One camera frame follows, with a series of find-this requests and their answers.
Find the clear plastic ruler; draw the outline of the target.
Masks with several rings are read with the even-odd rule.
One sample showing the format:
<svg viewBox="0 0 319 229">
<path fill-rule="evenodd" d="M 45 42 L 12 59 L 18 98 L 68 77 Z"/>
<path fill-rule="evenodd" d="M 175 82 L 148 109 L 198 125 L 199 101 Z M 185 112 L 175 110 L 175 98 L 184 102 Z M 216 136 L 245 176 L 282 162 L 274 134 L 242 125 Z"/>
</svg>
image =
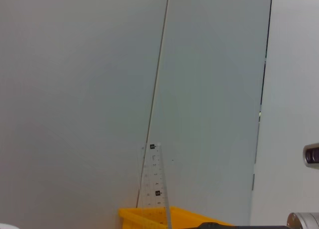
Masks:
<svg viewBox="0 0 319 229">
<path fill-rule="evenodd" d="M 161 144 L 148 144 L 141 156 L 138 208 L 147 219 L 144 227 L 172 229 Z"/>
</svg>

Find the yellow plastic bin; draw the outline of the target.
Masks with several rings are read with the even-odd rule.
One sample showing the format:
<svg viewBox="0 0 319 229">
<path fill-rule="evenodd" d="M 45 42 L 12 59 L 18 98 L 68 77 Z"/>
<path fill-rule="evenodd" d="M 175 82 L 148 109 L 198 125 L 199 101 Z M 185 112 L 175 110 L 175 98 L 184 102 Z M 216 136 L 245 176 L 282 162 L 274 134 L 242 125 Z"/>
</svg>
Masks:
<svg viewBox="0 0 319 229">
<path fill-rule="evenodd" d="M 193 228 L 206 222 L 230 225 L 178 207 L 171 206 L 169 210 L 172 229 Z M 165 208 L 120 208 L 118 214 L 122 229 L 168 229 Z"/>
</svg>

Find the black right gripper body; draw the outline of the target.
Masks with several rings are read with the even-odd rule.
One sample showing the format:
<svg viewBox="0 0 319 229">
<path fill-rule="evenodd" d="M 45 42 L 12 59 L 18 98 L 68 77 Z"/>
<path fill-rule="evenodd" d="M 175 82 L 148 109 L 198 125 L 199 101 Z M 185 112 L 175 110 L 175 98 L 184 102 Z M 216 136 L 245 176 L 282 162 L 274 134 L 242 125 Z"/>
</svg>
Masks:
<svg viewBox="0 0 319 229">
<path fill-rule="evenodd" d="M 290 229 L 288 226 L 228 226 L 218 223 L 202 223 L 196 229 Z"/>
</svg>

